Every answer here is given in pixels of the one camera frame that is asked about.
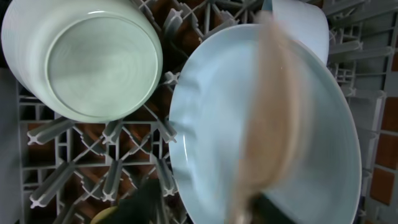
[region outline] dish rack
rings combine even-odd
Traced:
[[[0,127],[6,127],[0,135],[5,167],[1,170],[6,172],[0,181],[8,183],[0,186],[4,223],[89,223],[100,210],[128,198],[147,178],[159,178],[169,222],[190,223],[168,154],[167,143],[176,135],[167,121],[173,88],[183,63],[203,41],[226,27],[253,22],[263,0],[133,1],[159,35],[164,75],[148,102],[126,118],[106,124],[63,118],[18,84],[9,70],[0,71],[0,99],[13,105],[1,111],[0,119]],[[385,107],[398,107],[394,98],[398,2],[302,1],[323,6],[330,22],[327,66],[346,96],[358,130],[363,186],[356,222],[395,223],[397,167],[386,167],[376,158],[383,136],[398,139],[398,128],[385,128],[382,122]],[[380,174],[389,183],[392,177],[391,189]],[[388,203],[377,190],[392,192]]]

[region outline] yellow object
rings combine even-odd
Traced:
[[[118,207],[117,206],[113,206],[107,209],[104,209],[102,211],[100,211],[90,222],[90,224],[97,224],[99,223],[101,220],[105,219],[106,217],[108,217],[110,214],[112,214]]]

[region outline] light blue plate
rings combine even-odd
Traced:
[[[224,223],[239,143],[257,74],[259,25],[229,27],[202,43],[175,87],[170,122],[177,131],[170,157],[181,199],[196,224]],[[361,161],[352,115],[332,75],[300,44],[297,75],[310,80],[313,136],[294,175],[267,197],[291,220],[352,223]]]

